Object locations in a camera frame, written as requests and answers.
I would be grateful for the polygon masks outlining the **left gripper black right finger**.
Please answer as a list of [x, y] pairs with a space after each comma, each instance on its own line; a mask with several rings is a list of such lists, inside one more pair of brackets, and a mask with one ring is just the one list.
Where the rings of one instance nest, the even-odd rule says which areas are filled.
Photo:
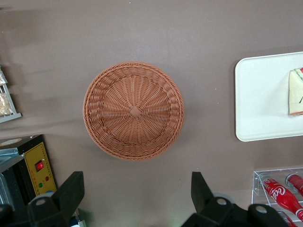
[[184, 227], [287, 227], [278, 212], [264, 204], [252, 204], [247, 210], [225, 197], [215, 197], [200, 172], [192, 172], [191, 198], [195, 207]]

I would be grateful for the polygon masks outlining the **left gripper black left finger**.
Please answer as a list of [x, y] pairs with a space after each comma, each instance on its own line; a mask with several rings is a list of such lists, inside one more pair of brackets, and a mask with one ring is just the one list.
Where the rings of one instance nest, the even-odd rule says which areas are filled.
[[53, 194], [35, 197], [27, 207], [32, 227], [68, 227], [85, 194], [82, 171], [73, 172]]

